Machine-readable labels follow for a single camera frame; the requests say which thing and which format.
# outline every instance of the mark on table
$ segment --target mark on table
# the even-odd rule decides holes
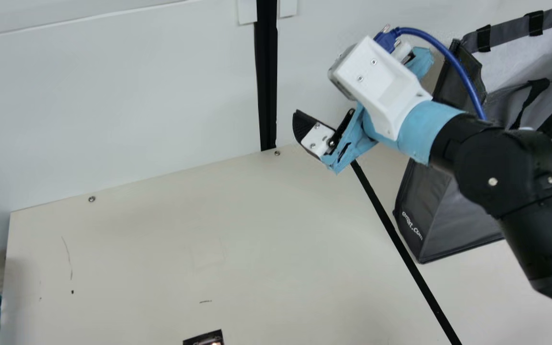
[[[69,262],[69,279],[72,280],[74,277],[74,267],[72,267],[72,257],[69,255],[69,248],[67,242],[65,242],[65,239],[63,236],[61,236],[61,239],[63,240],[63,244],[65,245],[65,251],[68,253],[68,262]]]

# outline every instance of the white bracket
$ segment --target white bracket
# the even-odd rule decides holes
[[[237,0],[238,22],[240,25],[251,24],[257,21],[257,1]]]
[[[298,14],[298,0],[279,0],[278,16],[280,18],[293,17]]]
[[[322,155],[330,150],[328,142],[331,137],[334,136],[334,133],[335,131],[333,131],[330,127],[317,122],[308,134],[304,136],[301,144],[320,159]]]

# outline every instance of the black vertical pole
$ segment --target black vertical pole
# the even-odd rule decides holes
[[[259,101],[261,150],[276,147],[276,86],[278,68],[277,0],[257,0],[254,60]]]

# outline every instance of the white wall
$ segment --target white wall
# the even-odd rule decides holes
[[[0,0],[0,33],[182,0]]]
[[[12,210],[258,150],[236,0],[0,34],[0,249]]]
[[[552,8],[545,0],[299,0],[298,15],[278,21],[278,129],[280,145],[294,142],[291,117],[296,109],[337,126],[354,106],[328,80],[336,57],[385,24],[412,26],[447,46],[456,37],[486,24]],[[424,42],[410,37],[419,46]],[[443,58],[425,87],[432,88]]]

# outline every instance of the blue cable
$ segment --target blue cable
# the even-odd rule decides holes
[[[453,55],[453,53],[451,53],[448,48],[446,48],[446,46],[440,43],[440,41],[438,41],[432,35],[426,33],[425,31],[421,31],[420,29],[395,28],[392,30],[392,32],[395,33],[396,37],[399,37],[401,35],[413,35],[416,37],[420,37],[429,42],[432,46],[435,46],[435,48],[438,49],[438,51],[442,53],[449,62],[451,62],[451,65],[455,68],[455,70],[457,70],[457,73],[460,75],[460,78],[463,81],[468,94],[470,95],[471,102],[474,105],[474,109],[476,109],[478,117],[481,120],[487,120],[487,116],[484,114],[483,105],[480,102],[480,98],[478,98],[478,93],[476,92],[474,84],[470,80],[470,77],[467,75],[467,72],[461,65],[460,61],[457,59],[457,57]]]

